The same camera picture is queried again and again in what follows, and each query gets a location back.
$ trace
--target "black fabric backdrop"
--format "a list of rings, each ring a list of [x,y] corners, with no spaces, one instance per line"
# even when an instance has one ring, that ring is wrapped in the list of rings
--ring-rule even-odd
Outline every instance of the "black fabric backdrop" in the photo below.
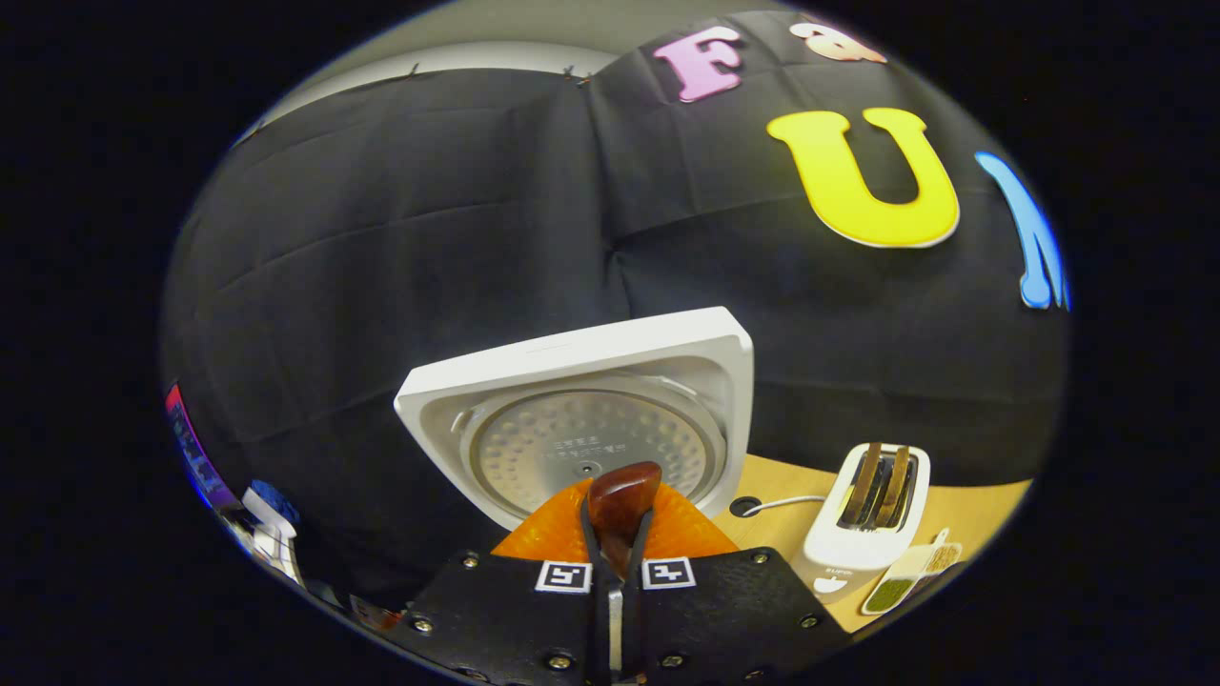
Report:
[[[708,20],[582,88],[509,70],[379,82],[237,145],[178,239],[161,345],[166,389],[181,383],[231,488],[273,483],[359,592],[409,593],[455,548],[504,535],[394,415],[412,367],[710,305],[754,339],[752,453],[836,470],[852,446],[902,441],[928,452],[935,483],[1033,476],[1068,315],[1021,304],[1011,214],[972,154],[1019,160],[902,65],[808,50],[797,21]],[[743,35],[742,84],[681,103],[651,51],[715,24]],[[928,126],[961,205],[939,245],[833,233],[765,131],[837,111],[874,194],[914,199],[889,134],[861,117],[875,106]]]

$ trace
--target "blue letter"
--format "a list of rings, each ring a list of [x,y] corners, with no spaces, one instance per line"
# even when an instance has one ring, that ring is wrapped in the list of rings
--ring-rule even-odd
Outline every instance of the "blue letter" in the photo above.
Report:
[[[987,173],[992,175],[999,189],[1013,209],[1016,221],[1016,234],[1021,238],[1021,251],[1025,254],[1025,276],[1021,277],[1021,300],[1031,308],[1044,310],[1050,306],[1050,292],[1054,289],[1055,304],[1070,310],[1068,301],[1068,281],[1064,280],[1063,265],[1059,264],[1059,248],[1055,237],[1050,234],[1046,217],[1033,204],[1033,198],[1021,186],[1021,182],[999,157],[991,153],[975,153],[975,159]],[[1050,283],[1042,271],[1046,264]]]

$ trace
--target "blue object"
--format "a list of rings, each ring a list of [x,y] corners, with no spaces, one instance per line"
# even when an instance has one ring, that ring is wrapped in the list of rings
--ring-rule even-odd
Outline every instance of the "blue object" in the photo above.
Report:
[[[1003,160],[991,153],[975,153],[975,160],[996,179],[1000,192],[1008,199],[1016,221],[1016,233],[1021,238],[1021,251],[1025,254],[1025,275],[1021,277],[1021,300],[1030,308],[1044,310],[1050,306],[1050,294],[1054,292],[1055,305],[1071,310],[1068,299],[1068,281],[1064,278],[1063,265],[1059,261],[1059,247],[1047,226],[1046,217],[1033,204],[1033,198],[1016,178],[1013,170]]]
[[[279,513],[279,516],[287,519],[290,524],[300,524],[301,515],[296,511],[296,508],[284,499],[284,496],[274,486],[266,481],[254,480],[250,482],[250,489],[271,505],[271,509]]]

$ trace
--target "yellow letter u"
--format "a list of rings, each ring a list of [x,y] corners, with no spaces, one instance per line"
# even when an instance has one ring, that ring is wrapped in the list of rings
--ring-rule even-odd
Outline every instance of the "yellow letter u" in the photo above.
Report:
[[[882,203],[872,197],[843,134],[852,127],[838,112],[797,112],[771,120],[766,131],[788,144],[797,173],[817,217],[836,233],[875,248],[927,248],[958,226],[958,194],[924,135],[927,126],[905,110],[871,107],[869,123],[894,137],[906,157],[919,197]]]

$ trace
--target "pink letter f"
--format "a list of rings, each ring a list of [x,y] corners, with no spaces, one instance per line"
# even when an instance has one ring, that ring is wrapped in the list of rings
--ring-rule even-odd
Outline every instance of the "pink letter f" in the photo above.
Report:
[[[722,40],[739,38],[741,34],[736,31],[717,26],[658,48],[653,56],[666,60],[677,72],[678,79],[682,82],[678,99],[683,103],[694,103],[714,93],[728,90],[742,82],[739,76],[721,73],[712,66],[714,62],[730,67],[742,63],[741,55],[727,43],[722,43]],[[708,43],[708,49],[700,50],[700,43]]]

